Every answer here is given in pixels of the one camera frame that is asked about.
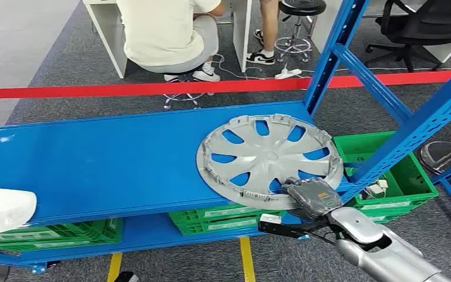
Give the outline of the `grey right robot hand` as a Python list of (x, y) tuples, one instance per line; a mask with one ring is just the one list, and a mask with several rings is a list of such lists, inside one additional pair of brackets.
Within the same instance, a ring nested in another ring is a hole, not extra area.
[(288, 213), (303, 220), (319, 220), (344, 204), (339, 194), (322, 178), (295, 179), (290, 177), (282, 185), (299, 205)]

